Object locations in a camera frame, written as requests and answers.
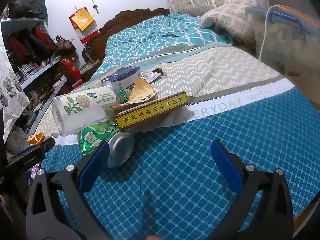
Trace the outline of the yellow red cardboard box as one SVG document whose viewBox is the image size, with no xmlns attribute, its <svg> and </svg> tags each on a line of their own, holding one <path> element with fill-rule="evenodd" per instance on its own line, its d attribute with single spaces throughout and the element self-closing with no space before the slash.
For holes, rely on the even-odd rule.
<svg viewBox="0 0 320 240">
<path fill-rule="evenodd" d="M 169 113 L 188 103 L 186 92 L 175 93 L 160 99 L 143 103 L 139 106 L 119 112 L 115 121 L 119 129 L 127 129 L 149 119 Z"/>
</svg>

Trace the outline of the orange red hanging bags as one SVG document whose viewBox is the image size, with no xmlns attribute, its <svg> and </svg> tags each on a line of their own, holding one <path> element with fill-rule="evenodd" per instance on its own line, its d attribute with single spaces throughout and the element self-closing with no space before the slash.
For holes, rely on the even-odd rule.
<svg viewBox="0 0 320 240">
<path fill-rule="evenodd" d="M 81 9 L 75 7 L 75 12 L 69 16 L 69 21 L 82 44 L 86 44 L 99 34 L 97 23 L 86 7 Z"/>
</svg>

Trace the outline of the crushed green drink can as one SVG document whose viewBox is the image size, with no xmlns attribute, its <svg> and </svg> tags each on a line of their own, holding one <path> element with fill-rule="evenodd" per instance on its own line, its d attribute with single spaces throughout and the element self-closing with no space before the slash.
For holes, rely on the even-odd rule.
<svg viewBox="0 0 320 240">
<path fill-rule="evenodd" d="M 135 147 L 135 136 L 121 131 L 117 126 L 93 124 L 85 127 L 79 134 L 79 147 L 83 155 L 91 154 L 102 143 L 108 143 L 108 168 L 123 165 L 131 156 Z"/>
</svg>

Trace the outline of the red gift box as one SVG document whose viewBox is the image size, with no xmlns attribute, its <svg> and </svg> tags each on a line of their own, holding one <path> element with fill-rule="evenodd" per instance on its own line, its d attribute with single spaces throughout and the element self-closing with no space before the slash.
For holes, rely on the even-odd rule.
<svg viewBox="0 0 320 240">
<path fill-rule="evenodd" d="M 61 71 L 74 89 L 84 84 L 80 71 L 75 66 L 74 59 L 72 57 L 63 58 L 61 61 Z"/>
</svg>

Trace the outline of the blue milk carton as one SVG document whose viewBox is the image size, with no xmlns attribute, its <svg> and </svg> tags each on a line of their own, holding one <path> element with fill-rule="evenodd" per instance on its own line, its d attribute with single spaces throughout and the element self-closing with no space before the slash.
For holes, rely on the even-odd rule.
<svg viewBox="0 0 320 240">
<path fill-rule="evenodd" d="M 112 89 L 131 87 L 142 76 L 141 68 L 136 66 L 121 67 L 115 73 L 102 79 L 102 85 Z"/>
</svg>

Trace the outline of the clear plastic tea bottle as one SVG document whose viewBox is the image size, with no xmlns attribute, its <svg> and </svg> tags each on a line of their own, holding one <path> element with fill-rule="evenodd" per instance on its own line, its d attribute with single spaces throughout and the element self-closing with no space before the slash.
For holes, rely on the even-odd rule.
<svg viewBox="0 0 320 240">
<path fill-rule="evenodd" d="M 91 88 L 55 97 L 52 115 L 63 136 L 74 134 L 84 127 L 106 119 L 106 111 L 128 102 L 131 90 L 111 86 Z"/>
</svg>

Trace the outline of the dark carved wooden headboard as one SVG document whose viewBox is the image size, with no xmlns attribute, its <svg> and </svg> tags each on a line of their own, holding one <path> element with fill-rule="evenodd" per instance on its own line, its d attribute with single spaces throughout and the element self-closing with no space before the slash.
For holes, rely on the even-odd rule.
<svg viewBox="0 0 320 240">
<path fill-rule="evenodd" d="M 170 14 L 169 9 L 157 8 L 125 10 L 117 14 L 112 20 L 105 23 L 99 29 L 99 34 L 93 36 L 85 44 L 82 51 L 82 57 L 85 62 L 94 62 L 104 58 L 105 46 L 108 38 L 118 32 L 132 27 L 149 18 Z"/>
</svg>

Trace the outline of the beige round trash bin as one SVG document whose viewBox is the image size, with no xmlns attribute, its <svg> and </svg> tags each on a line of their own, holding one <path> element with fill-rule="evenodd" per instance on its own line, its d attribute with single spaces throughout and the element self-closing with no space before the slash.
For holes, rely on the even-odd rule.
<svg viewBox="0 0 320 240">
<path fill-rule="evenodd" d="M 319 88 L 319 69 L 288 65 L 285 76 L 298 87 Z"/>
</svg>

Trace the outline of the teal white patterned quilt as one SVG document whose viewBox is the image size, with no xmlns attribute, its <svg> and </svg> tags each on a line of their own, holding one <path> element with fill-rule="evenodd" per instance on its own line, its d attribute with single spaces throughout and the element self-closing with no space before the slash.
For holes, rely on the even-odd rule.
<svg viewBox="0 0 320 240">
<path fill-rule="evenodd" d="M 213 42 L 229 44 L 230 39 L 226 34 L 219 35 L 201 27 L 199 16 L 179 13 L 155 16 L 109 37 L 102 64 L 91 79 L 164 48 L 203 46 Z"/>
</svg>

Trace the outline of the cluttered clothes shelf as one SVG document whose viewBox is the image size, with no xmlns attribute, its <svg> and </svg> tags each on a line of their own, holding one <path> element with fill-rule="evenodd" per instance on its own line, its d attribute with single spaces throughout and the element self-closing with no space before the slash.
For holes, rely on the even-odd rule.
<svg viewBox="0 0 320 240">
<path fill-rule="evenodd" d="M 1 139 L 33 133 L 66 78 L 60 63 L 72 61 L 75 46 L 61 35 L 51 38 L 44 0 L 2 0 Z"/>
</svg>

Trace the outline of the orange peel piece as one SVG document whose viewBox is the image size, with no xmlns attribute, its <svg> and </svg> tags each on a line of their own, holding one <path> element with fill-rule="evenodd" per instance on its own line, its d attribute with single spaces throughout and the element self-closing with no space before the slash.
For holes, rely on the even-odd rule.
<svg viewBox="0 0 320 240">
<path fill-rule="evenodd" d="M 35 134 L 31 134 L 27 138 L 27 142 L 29 143 L 29 145 L 32 145 L 32 146 L 39 145 L 43 141 L 44 141 L 44 133 L 41 131 Z"/>
</svg>

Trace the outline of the red white snack wrapper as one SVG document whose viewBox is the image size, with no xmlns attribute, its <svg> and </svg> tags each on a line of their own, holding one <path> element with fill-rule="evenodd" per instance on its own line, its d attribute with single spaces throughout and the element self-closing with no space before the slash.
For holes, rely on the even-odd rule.
<svg viewBox="0 0 320 240">
<path fill-rule="evenodd" d="M 162 68 L 154 69 L 150 72 L 142 73 L 142 78 L 146 80 L 148 83 L 152 83 L 153 81 L 157 80 L 159 77 L 163 76 Z"/>
</svg>

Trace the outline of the grey patterned pillow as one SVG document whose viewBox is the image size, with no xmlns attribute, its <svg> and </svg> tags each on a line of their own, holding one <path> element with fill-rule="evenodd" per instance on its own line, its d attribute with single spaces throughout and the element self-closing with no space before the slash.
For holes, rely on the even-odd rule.
<svg viewBox="0 0 320 240">
<path fill-rule="evenodd" d="M 255 46 L 253 21 L 246 8 L 266 8 L 268 5 L 268 0 L 226 0 L 223 5 L 202 15 L 200 25 L 216 33 L 226 31 L 233 42 L 252 47 Z"/>
</svg>

